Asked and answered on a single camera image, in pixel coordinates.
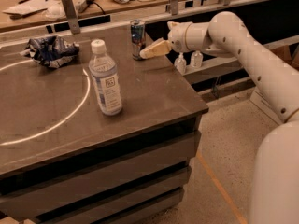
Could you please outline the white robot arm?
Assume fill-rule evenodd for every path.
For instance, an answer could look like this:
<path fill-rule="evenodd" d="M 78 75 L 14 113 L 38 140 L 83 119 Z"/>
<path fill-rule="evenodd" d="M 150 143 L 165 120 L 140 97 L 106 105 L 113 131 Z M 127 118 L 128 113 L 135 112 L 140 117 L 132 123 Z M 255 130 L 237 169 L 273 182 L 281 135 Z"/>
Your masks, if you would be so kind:
<path fill-rule="evenodd" d="M 144 59 L 199 50 L 234 56 L 283 122 L 257 152 L 249 224 L 299 224 L 299 72 L 256 41 L 234 13 L 204 23 L 168 23 L 167 39 L 140 51 Z"/>

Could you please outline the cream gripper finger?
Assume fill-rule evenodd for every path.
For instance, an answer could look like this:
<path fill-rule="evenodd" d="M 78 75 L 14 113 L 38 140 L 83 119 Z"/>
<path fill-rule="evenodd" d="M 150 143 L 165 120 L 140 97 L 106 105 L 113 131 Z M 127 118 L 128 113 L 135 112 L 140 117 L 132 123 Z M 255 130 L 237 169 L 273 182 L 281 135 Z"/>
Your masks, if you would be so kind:
<path fill-rule="evenodd" d="M 159 38 L 152 44 L 146 46 L 140 51 L 140 57 L 142 59 L 150 59 L 153 57 L 164 56 L 172 50 L 171 44 L 168 40 Z"/>

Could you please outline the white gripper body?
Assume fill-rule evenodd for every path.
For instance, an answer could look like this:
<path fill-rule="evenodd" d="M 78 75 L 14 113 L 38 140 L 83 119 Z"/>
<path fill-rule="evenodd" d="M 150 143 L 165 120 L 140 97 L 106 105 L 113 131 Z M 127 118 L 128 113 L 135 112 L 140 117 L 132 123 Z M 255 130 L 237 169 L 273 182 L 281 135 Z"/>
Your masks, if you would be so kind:
<path fill-rule="evenodd" d="M 208 34 L 208 22 L 169 21 L 167 26 L 169 28 L 168 41 L 173 51 L 186 53 L 199 50 L 203 53 L 210 53 L 215 50 L 215 45 Z"/>

